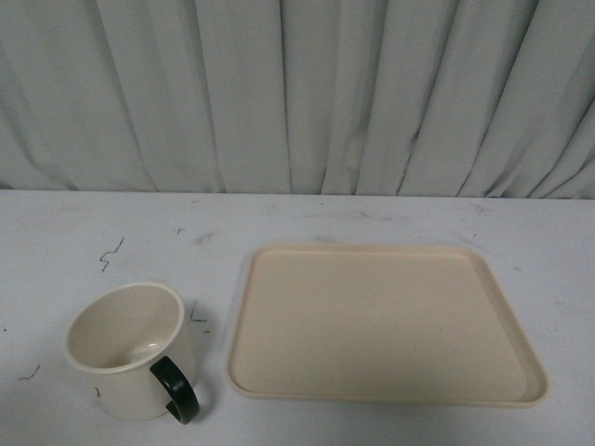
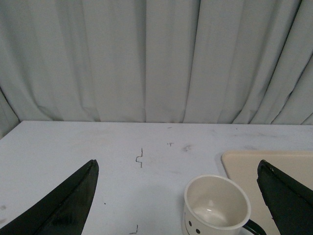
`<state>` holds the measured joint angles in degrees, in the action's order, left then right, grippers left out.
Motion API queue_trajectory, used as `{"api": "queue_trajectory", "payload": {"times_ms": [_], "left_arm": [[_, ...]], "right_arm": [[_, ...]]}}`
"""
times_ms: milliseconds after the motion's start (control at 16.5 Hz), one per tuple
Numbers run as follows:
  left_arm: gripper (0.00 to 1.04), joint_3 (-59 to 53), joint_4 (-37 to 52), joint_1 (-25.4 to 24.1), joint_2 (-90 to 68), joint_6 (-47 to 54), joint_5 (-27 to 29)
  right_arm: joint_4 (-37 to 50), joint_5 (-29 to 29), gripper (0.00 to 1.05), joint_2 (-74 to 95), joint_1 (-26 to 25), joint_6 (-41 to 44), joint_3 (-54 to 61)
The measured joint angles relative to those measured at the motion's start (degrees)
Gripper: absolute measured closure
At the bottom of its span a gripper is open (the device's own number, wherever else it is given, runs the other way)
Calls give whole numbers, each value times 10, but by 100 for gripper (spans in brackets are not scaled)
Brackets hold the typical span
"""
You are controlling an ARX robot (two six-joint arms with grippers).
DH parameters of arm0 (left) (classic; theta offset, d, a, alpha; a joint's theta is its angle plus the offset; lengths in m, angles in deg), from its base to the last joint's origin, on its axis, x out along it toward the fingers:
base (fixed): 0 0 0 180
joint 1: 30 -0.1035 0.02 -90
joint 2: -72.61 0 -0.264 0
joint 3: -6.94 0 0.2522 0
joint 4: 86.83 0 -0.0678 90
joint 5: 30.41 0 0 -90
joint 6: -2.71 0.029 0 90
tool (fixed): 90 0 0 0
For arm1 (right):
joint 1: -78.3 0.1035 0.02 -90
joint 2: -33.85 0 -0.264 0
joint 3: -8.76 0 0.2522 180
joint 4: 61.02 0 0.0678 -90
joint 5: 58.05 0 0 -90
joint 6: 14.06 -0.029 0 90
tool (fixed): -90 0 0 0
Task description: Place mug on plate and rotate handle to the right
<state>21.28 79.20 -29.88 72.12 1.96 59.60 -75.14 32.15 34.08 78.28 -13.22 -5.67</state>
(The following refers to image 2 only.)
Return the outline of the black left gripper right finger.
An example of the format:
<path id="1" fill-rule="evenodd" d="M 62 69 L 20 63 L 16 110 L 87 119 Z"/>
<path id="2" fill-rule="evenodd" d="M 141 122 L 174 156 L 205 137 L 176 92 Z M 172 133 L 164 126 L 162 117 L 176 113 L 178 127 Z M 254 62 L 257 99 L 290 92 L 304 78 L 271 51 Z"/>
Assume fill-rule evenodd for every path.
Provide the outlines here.
<path id="1" fill-rule="evenodd" d="M 278 231 L 282 235 L 313 233 L 313 191 L 262 160 L 257 183 Z"/>

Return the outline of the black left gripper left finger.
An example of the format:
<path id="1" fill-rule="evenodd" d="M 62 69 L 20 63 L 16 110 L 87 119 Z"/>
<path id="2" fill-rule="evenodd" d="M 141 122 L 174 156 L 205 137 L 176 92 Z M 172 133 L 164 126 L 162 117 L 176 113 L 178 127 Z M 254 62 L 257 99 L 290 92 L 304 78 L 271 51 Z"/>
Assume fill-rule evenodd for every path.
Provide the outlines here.
<path id="1" fill-rule="evenodd" d="M 2 235 L 80 235 L 94 199 L 99 174 L 90 160 L 34 206 L 1 228 Z"/>

